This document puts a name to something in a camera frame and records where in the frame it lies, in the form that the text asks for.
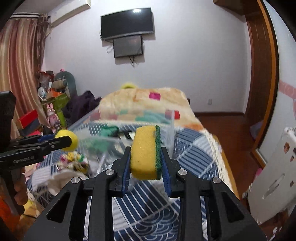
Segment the person's left hand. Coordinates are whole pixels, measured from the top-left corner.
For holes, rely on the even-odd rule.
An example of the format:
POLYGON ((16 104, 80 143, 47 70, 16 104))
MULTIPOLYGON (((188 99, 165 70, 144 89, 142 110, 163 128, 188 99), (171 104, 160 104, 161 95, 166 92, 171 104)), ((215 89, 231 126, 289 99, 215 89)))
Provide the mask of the person's left hand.
POLYGON ((20 178, 14 182, 14 188, 16 191, 15 201, 20 206, 24 206, 28 201, 26 177, 24 175, 25 171, 25 167, 22 167, 20 178))

